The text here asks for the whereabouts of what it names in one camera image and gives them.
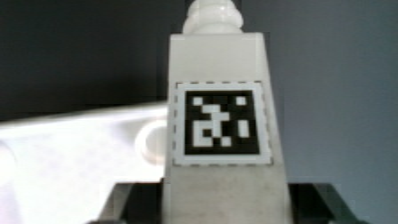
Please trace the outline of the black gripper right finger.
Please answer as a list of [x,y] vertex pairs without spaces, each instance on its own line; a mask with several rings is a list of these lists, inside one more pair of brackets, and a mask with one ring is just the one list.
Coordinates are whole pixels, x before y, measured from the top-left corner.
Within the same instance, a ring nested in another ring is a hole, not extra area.
[[328,183],[289,183],[295,224],[369,224],[346,205]]

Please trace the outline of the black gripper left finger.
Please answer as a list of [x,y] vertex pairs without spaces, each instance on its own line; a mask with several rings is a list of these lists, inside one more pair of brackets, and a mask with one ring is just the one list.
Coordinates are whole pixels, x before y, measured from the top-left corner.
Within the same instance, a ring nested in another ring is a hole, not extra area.
[[161,224],[161,184],[117,183],[99,217],[87,224]]

